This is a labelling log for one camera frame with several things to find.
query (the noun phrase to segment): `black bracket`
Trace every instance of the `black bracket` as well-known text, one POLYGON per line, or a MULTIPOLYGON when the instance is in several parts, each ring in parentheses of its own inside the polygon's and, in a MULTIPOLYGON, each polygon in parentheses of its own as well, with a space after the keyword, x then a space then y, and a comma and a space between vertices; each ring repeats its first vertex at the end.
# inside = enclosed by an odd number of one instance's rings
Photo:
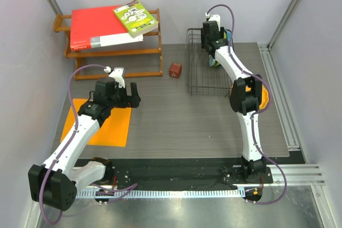
POLYGON ((265 173, 262 173, 256 180, 251 181, 246 178, 244 174, 244 168, 241 167, 221 167, 221 173, 223 174, 223 183, 227 185, 239 185, 239 184, 258 184, 260 183, 260 177, 262 177, 264 184, 272 184, 273 178, 271 169, 266 167, 265 173))
MULTIPOLYGON (((31 198, 39 201, 39 191, 47 172, 44 166, 33 165, 28 172, 28 180, 30 184, 31 198)), ((46 181, 43 203, 45 205, 60 209, 68 210, 74 202, 77 194, 75 183, 62 174, 62 171, 51 171, 46 181)))
POLYGON ((216 21, 205 21, 201 28, 201 48, 215 58, 215 51, 220 47, 228 45, 228 40, 224 38, 224 28, 217 25, 216 21))
POLYGON ((234 81, 230 94, 230 106, 234 112, 246 115, 258 111, 262 101, 262 83, 253 77, 238 78, 234 81))
POLYGON ((96 81, 93 100, 89 99, 82 104, 78 115, 91 116, 97 120, 100 127, 111 115, 113 108, 137 108, 141 101, 137 84, 131 83, 131 96, 127 95, 126 88, 119 88, 118 82, 112 77, 102 77, 96 81))
POLYGON ((241 159, 243 175, 247 182, 258 181, 260 176, 266 173, 266 160, 264 157, 255 161, 247 161, 244 157, 241 157, 241 159))

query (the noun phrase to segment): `green book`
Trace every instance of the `green book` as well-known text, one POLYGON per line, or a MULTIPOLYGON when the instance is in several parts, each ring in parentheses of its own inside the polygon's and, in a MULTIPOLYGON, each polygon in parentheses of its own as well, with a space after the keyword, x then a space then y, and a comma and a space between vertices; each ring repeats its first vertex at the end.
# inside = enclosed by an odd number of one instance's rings
POLYGON ((133 38, 158 28, 158 21, 139 0, 117 7, 113 11, 133 38))

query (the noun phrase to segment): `metal wire basket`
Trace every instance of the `metal wire basket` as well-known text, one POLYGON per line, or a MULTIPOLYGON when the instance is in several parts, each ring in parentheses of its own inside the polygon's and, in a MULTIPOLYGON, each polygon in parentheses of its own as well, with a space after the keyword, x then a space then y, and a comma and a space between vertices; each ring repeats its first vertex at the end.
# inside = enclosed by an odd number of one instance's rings
POLYGON ((229 96, 231 80, 222 66, 210 67, 208 53, 201 49, 201 31, 186 32, 187 86, 190 95, 229 96))

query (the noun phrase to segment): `white label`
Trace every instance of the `white label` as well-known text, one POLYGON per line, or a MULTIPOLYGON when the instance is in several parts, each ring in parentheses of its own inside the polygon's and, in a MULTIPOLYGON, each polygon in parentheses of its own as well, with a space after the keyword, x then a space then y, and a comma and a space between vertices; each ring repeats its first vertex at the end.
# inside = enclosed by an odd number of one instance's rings
POLYGON ((122 7, 119 7, 118 9, 115 9, 114 12, 115 12, 115 13, 118 13, 118 12, 120 12, 120 11, 122 11, 122 10, 127 9, 127 8, 128 8, 128 5, 124 5, 124 6, 122 6, 122 7))

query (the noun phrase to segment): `book cover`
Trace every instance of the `book cover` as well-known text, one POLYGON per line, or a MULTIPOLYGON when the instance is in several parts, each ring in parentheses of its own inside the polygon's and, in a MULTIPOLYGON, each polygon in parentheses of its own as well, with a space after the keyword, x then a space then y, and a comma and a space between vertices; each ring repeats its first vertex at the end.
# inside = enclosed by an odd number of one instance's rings
POLYGON ((114 8, 113 11, 133 38, 158 28, 158 21, 139 0, 114 8))
POLYGON ((119 6, 73 10, 71 49, 75 51, 142 41, 143 36, 132 38, 122 23, 113 17, 112 10, 116 7, 119 6))

